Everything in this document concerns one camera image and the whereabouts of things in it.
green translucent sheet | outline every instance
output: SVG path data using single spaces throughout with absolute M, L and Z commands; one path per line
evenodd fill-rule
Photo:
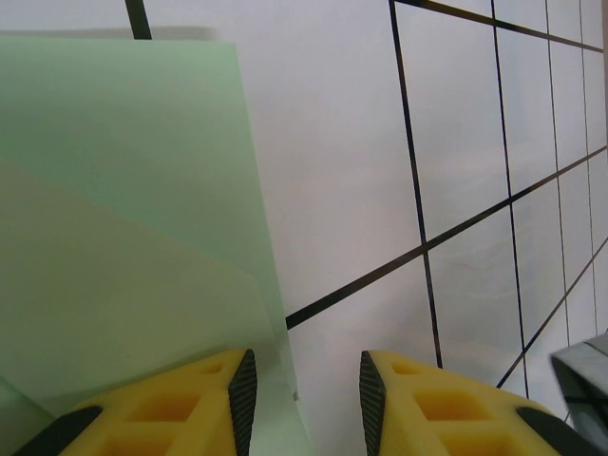
M 252 454 L 308 454 L 234 48 L 3 38 L 0 62 L 0 376 L 56 416 L 252 347 Z

white wall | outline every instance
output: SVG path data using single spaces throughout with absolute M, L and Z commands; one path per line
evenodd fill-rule
M 582 22 L 583 42 L 600 47 L 600 2 L 581 1 L 582 21 L 578 0 L 549 0 L 550 31 L 580 41 Z M 489 0 L 444 3 L 491 14 Z M 286 314 L 420 244 L 386 0 L 145 4 L 153 38 L 188 28 L 188 36 L 237 42 Z M 493 33 L 415 7 L 396 11 L 433 238 L 508 195 Z M 496 12 L 546 30 L 544 0 L 496 0 Z M 0 29 L 117 29 L 112 34 L 123 36 L 128 20 L 120 0 L 10 0 L 0 5 Z M 498 40 L 515 194 L 555 173 L 554 133 L 560 168 L 584 158 L 587 142 L 589 153 L 605 145 L 597 122 L 604 115 L 601 54 L 585 50 L 583 92 L 580 48 L 551 44 L 554 132 L 547 42 L 502 29 Z M 565 412 L 547 354 L 569 337 L 595 335 L 594 290 L 598 327 L 608 327 L 605 250 L 581 274 L 592 255 L 591 228 L 593 253 L 608 236 L 606 154 L 592 159 L 589 178 L 583 163 L 560 178 L 559 194 L 552 180 L 513 206 L 524 343 L 579 279 L 567 298 L 570 328 L 562 305 L 526 356 L 530 397 L 559 416 Z M 522 350 L 508 207 L 432 250 L 429 267 L 444 365 L 496 385 Z M 365 454 L 360 351 L 389 349 L 435 363 L 423 260 L 337 302 L 290 338 L 317 454 Z M 525 393 L 522 363 L 505 387 Z

white surface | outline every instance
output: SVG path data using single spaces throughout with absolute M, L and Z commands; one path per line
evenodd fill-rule
M 585 271 L 579 283 L 566 298 L 570 345 L 578 344 L 597 335 L 592 269 L 590 266 Z
M 513 216 L 527 343 L 564 293 L 557 182 L 515 201 Z
M 582 0 L 583 40 L 593 46 L 601 46 L 599 17 L 589 13 L 597 2 Z M 119 35 L 131 37 L 122 0 L 89 3 L 5 1 L 0 29 L 120 29 Z M 491 15 L 489 0 L 442 3 Z M 496 0 L 497 17 L 544 30 L 543 3 Z M 237 42 L 287 314 L 419 243 L 386 0 L 290 5 L 267 0 L 262 6 L 145 0 L 145 5 L 155 38 L 183 36 L 187 26 L 205 39 Z M 34 8 L 41 13 L 31 14 Z M 492 30 L 404 5 L 396 8 L 432 238 L 506 197 Z M 578 0 L 549 0 L 549 14 L 552 34 L 580 41 Z M 548 143 L 547 87 L 540 83 L 546 81 L 546 42 L 524 36 L 507 42 L 509 34 L 499 30 L 517 191 L 544 177 L 553 162 L 545 147 L 521 152 L 515 145 Z M 514 52 L 507 53 L 507 45 Z M 585 51 L 590 151 L 605 138 L 599 58 Z M 585 154 L 580 49 L 553 44 L 552 62 L 564 167 Z M 519 98 L 512 95 L 513 88 Z M 512 119 L 518 117 L 525 121 L 512 128 Z M 530 124 L 535 128 L 526 132 Z M 594 194 L 606 185 L 599 179 L 600 172 L 592 168 L 592 204 L 601 201 Z M 572 281 L 591 257 L 586 165 L 561 177 L 560 183 Z M 515 204 L 526 337 L 562 293 L 555 185 L 546 184 Z M 602 213 L 597 207 L 592 212 Z M 594 232 L 600 231 L 597 223 Z M 431 253 L 446 366 L 491 384 L 521 349 L 510 242 L 505 209 Z M 608 249 L 599 254 L 595 270 L 598 325 L 605 330 Z M 571 308 L 582 308 L 574 315 L 574 336 L 590 327 L 590 271 L 569 299 Z M 543 341 L 563 340 L 564 332 L 551 329 L 563 328 L 563 312 L 541 334 L 540 353 L 551 345 Z M 487 324 L 499 319 L 501 327 Z M 434 364 L 422 261 L 336 304 L 292 330 L 290 338 L 317 454 L 365 454 L 356 387 L 359 352 L 384 348 Z M 541 385 L 548 378 L 544 358 L 530 360 L 532 351 L 528 374 Z M 522 393 L 522 381 L 519 365 L 504 387 Z
M 604 246 L 594 261 L 596 268 L 596 304 L 598 333 L 608 331 L 608 249 Z
M 482 24 L 396 8 L 427 238 L 433 238 L 507 196 L 494 38 Z
M 516 26 L 547 32 L 544 0 L 494 0 L 496 18 Z
M 596 252 L 608 238 L 608 159 L 604 151 L 589 161 L 591 182 L 591 228 Z
M 491 0 L 439 0 L 437 3 L 443 3 L 454 8 L 467 10 L 482 14 L 484 16 L 492 15 Z
M 556 171 L 549 53 L 546 41 L 509 30 L 498 30 L 498 43 L 515 194 Z
M 562 305 L 525 356 L 530 399 L 544 405 L 561 419 L 566 417 L 567 410 L 549 355 L 566 347 L 566 311 Z
M 504 382 L 501 390 L 525 397 L 525 378 L 523 376 L 523 361 L 515 368 Z
M 580 0 L 582 18 L 582 42 L 603 48 L 601 30 L 601 0 Z
M 0 30 L 120 29 L 133 38 L 122 0 L 3 0 Z
M 365 454 L 361 351 L 391 350 L 435 365 L 422 259 L 294 328 L 290 341 L 315 454 Z
M 237 42 L 286 314 L 418 245 L 388 5 L 204 3 L 145 2 Z
M 580 43 L 579 0 L 547 0 L 547 8 L 549 33 Z
M 606 145 L 604 58 L 599 52 L 585 50 L 584 59 L 587 141 L 592 153 Z
M 558 164 L 562 169 L 587 153 L 580 49 L 552 42 L 551 68 Z
M 587 164 L 580 164 L 559 179 L 567 289 L 591 259 Z
M 495 386 L 522 351 L 508 209 L 429 259 L 444 367 Z

black grid line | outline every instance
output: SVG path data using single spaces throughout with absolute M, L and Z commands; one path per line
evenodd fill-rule
M 424 10 L 441 12 L 442 14 L 459 17 L 461 19 L 466 19 L 468 21 L 477 22 L 479 24 L 485 24 L 487 26 L 497 27 L 498 29 L 516 31 L 518 33 L 523 33 L 525 35 L 534 36 L 536 38 L 542 38 L 544 40 L 555 41 L 556 43 L 562 43 L 562 44 L 565 44 L 568 46 L 574 46 L 576 48 L 589 49 L 589 50 L 593 50 L 595 52 L 603 52 L 603 49 L 601 49 L 599 47 L 585 45 L 582 42 L 582 39 L 581 39 L 581 43 L 578 43 L 576 41 L 572 41 L 572 40 L 568 40 L 565 38 L 561 38 L 559 36 L 551 35 L 549 32 L 544 33 L 542 31 L 533 30 L 532 28 L 516 26 L 515 24 L 501 21 L 501 20 L 495 19 L 493 17 L 483 16 L 481 14 L 467 11 L 465 9 L 449 7 L 448 5 L 443 5 L 441 3 L 435 3 L 435 2 L 428 1 L 428 0 L 394 0 L 394 1 L 398 2 L 398 3 L 403 3 L 404 5 L 410 5 L 413 7 L 422 8 Z
M 493 206 L 489 207 L 488 209 L 485 209 L 476 216 L 473 216 L 463 221 L 462 223 L 459 223 L 453 228 L 450 228 L 449 230 L 443 232 L 441 235 L 427 240 L 427 243 L 411 249 L 410 251 L 398 256 L 397 258 L 389 261 L 388 263 L 385 263 L 382 266 L 374 269 L 373 271 L 362 275 L 361 277 L 344 285 L 343 287 L 340 287 L 334 292 L 327 294 L 321 297 L 320 299 L 317 299 L 315 302 L 308 304 L 307 306 L 303 307 L 298 311 L 295 311 L 294 313 L 291 313 L 286 317 L 287 329 L 290 330 L 292 328 L 295 328 L 296 326 L 304 323 L 310 318 L 313 318 L 314 316 L 326 311 L 331 306 L 355 294 L 359 290 L 371 285 L 373 282 L 379 280 L 380 278 L 408 264 L 410 261 L 416 259 L 417 257 L 421 257 L 424 253 L 429 252 L 430 250 L 434 249 L 438 245 L 443 244 L 447 240 L 454 238 L 456 235 L 462 233 L 467 228 L 470 228 L 471 226 L 479 223 L 480 221 L 487 219 L 491 215 L 496 214 L 498 211 L 504 209 L 509 204 L 520 200 L 526 195 L 532 193 L 534 190 L 541 188 L 548 182 L 557 179 L 559 176 L 567 173 L 575 167 L 587 162 L 588 160 L 591 160 L 604 150 L 606 150 L 605 145 L 601 149 L 596 150 L 595 152 L 587 155 L 586 157 L 583 157 L 573 163 L 570 163 L 569 165 L 562 168 L 560 171 L 556 171 L 550 176 L 547 176 L 546 178 L 541 179 L 536 183 L 533 183 L 529 187 L 524 188 L 523 190 L 513 195 L 511 198 L 504 199 L 498 202 L 497 204 L 494 204 Z
M 544 14 L 547 20 L 547 33 L 549 33 L 549 2 L 548 0 L 544 0 Z M 553 91 L 553 66 L 551 62 L 551 42 L 547 40 L 547 54 L 549 58 L 549 85 L 551 88 L 551 117 L 553 120 L 553 146 L 555 149 L 555 169 L 560 169 L 559 160 L 558 160 L 558 129 L 555 125 L 555 98 Z M 560 178 L 557 178 L 557 186 L 558 186 L 558 210 L 560 213 L 560 248 L 561 248 L 561 277 L 563 283 L 563 293 L 566 294 L 566 258 L 563 252 L 563 222 L 562 222 L 562 214 L 561 214 L 561 186 L 560 186 Z M 568 303 L 564 304 L 564 311 L 566 314 L 566 341 L 568 343 L 568 347 L 570 347 L 570 320 L 568 318 Z
M 494 6 L 494 0 L 491 1 L 492 6 L 492 19 L 496 19 L 496 10 Z M 498 51 L 498 30 L 496 28 L 496 24 L 492 26 L 492 31 L 494 35 L 494 55 L 496 57 L 496 77 L 498 80 L 498 93 L 499 93 L 499 101 L 501 106 L 501 124 L 503 128 L 503 149 L 504 149 L 504 170 L 506 172 L 506 187 L 508 191 L 508 197 L 511 198 L 511 171 L 509 168 L 509 152 L 508 145 L 506 143 L 506 126 L 504 124 L 504 97 L 503 97 L 503 77 L 501 75 L 501 59 Z M 520 339 L 522 344 L 522 351 L 524 346 L 523 339 L 523 313 L 522 313 L 522 290 L 520 286 L 520 268 L 517 260 L 517 241 L 515 239 L 515 218 L 513 217 L 513 202 L 509 202 L 509 219 L 511 222 L 511 243 L 513 246 L 513 266 L 515 268 L 515 287 L 517 290 L 517 307 L 518 307 L 518 317 L 520 324 Z M 525 357 L 523 358 L 523 384 L 525 386 L 525 397 L 529 398 L 530 393 L 528 391 L 528 370 L 525 364 Z
M 582 41 L 582 2 L 579 0 L 579 19 L 580 19 L 580 40 Z M 582 103 L 584 106 L 585 119 L 585 152 L 589 153 L 589 129 L 587 126 L 587 87 L 585 84 L 585 50 L 580 50 L 580 60 L 582 66 Z M 591 213 L 591 176 L 589 173 L 589 161 L 587 162 L 587 186 L 589 188 L 589 231 L 591 236 L 591 253 L 593 254 L 593 214 Z M 591 275 L 593 278 L 593 309 L 594 318 L 596 321 L 596 335 L 598 335 L 598 303 L 596 301 L 596 265 L 591 266 Z
M 124 0 L 126 12 L 129 15 L 129 23 L 133 31 L 133 38 L 136 40 L 151 40 L 152 32 L 145 14 L 143 0 Z
M 560 299 L 560 302 L 558 302 L 558 305 L 555 306 L 555 308 L 553 309 L 553 311 L 551 311 L 551 313 L 549 314 L 549 316 L 547 316 L 545 318 L 545 320 L 542 322 L 541 327 L 537 329 L 537 331 L 530 338 L 530 340 L 528 341 L 528 343 L 525 344 L 525 347 L 524 347 L 523 351 L 518 355 L 518 357 L 515 359 L 515 361 L 511 365 L 511 367 L 506 371 L 506 374 L 503 376 L 503 378 L 501 379 L 501 381 L 496 385 L 497 388 L 500 388 L 504 384 L 504 382 L 509 378 L 509 376 L 515 370 L 515 368 L 517 368 L 518 364 L 520 364 L 520 361 L 522 361 L 522 359 L 525 356 L 525 354 L 530 350 L 530 347 L 532 347 L 532 345 L 534 344 L 534 342 L 536 342 L 536 339 L 538 339 L 539 335 L 541 335 L 542 330 L 544 330 L 546 328 L 546 326 L 549 324 L 549 322 L 551 321 L 551 319 L 553 318 L 553 316 L 560 309 L 561 305 L 565 303 L 568 295 L 570 295 L 570 293 L 572 293 L 572 290 L 574 290 L 574 287 L 577 286 L 577 284 L 579 283 L 579 281 L 582 278 L 582 276 L 587 272 L 587 269 L 589 269 L 589 267 L 593 264 L 593 262 L 595 261 L 596 257 L 598 256 L 599 252 L 601 252 L 601 249 L 603 249 L 604 245 L 606 245 L 606 242 L 608 242 L 608 237 L 601 243 L 601 245 L 598 248 L 598 251 L 593 254 L 593 256 L 587 262 L 587 264 L 585 265 L 585 267 L 582 268 L 582 271 L 580 271 L 580 274 L 577 275 L 577 278 L 575 278 L 574 282 L 572 282 L 572 285 L 570 285 L 570 287 L 568 287 L 568 290 L 566 290 L 565 295 Z
M 401 54 L 401 39 L 399 37 L 399 27 L 397 25 L 397 12 L 395 11 L 395 2 L 389 0 L 390 10 L 390 25 L 392 29 L 392 39 L 395 46 L 395 59 L 397 61 L 397 71 L 399 73 L 399 86 L 401 87 L 401 100 L 403 104 L 403 115 L 408 137 L 409 163 L 411 166 L 411 175 L 414 186 L 414 197 L 416 200 L 416 213 L 418 214 L 418 229 L 420 231 L 420 241 L 422 245 L 427 243 L 427 230 L 425 228 L 425 217 L 422 208 L 422 195 L 420 192 L 420 180 L 418 178 L 418 165 L 416 164 L 416 153 L 414 150 L 414 138 L 411 128 L 411 120 L 409 116 L 408 89 L 406 86 L 406 72 L 403 66 L 403 57 Z M 428 252 L 423 252 L 423 261 L 425 264 L 425 277 L 427 279 L 427 294 L 428 305 L 430 307 L 430 322 L 433 331 L 433 343 L 435 346 L 435 358 L 437 367 L 443 366 L 441 357 L 441 343 L 439 341 L 439 329 L 437 327 L 437 312 L 435 310 L 435 296 L 433 292 L 433 283 L 430 274 L 430 261 Z

